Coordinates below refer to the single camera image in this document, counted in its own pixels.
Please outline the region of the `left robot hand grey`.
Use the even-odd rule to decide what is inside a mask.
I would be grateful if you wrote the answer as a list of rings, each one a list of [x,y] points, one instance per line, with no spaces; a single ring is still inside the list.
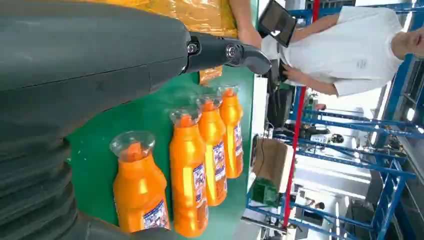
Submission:
[[[178,19],[79,1],[0,3],[0,152],[63,138],[96,114],[178,75],[221,65],[266,73],[238,40],[191,32]]]

